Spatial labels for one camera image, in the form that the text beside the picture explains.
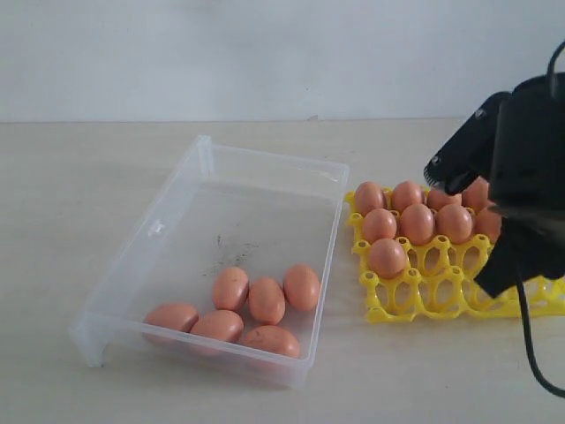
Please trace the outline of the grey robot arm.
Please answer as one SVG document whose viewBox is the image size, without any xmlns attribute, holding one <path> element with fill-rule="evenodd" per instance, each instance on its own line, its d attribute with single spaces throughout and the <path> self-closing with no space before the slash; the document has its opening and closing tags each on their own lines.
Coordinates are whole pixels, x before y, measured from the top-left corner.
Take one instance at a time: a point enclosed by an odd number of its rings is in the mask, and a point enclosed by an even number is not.
<svg viewBox="0 0 565 424">
<path fill-rule="evenodd" d="M 564 274 L 564 100 L 545 76 L 516 86 L 498 116 L 489 181 L 501 234 L 475 280 L 492 298 Z"/>
</svg>

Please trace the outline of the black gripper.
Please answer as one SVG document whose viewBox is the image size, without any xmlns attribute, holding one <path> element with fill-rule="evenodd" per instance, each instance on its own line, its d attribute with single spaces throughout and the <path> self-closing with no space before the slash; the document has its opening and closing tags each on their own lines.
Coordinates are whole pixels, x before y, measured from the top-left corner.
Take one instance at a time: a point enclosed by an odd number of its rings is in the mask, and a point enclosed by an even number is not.
<svg viewBox="0 0 565 424">
<path fill-rule="evenodd" d="M 501 234 L 485 265 L 475 277 L 491 299 L 535 276 L 564 276 L 564 245 L 527 221 L 511 216 L 502 207 Z"/>
</svg>

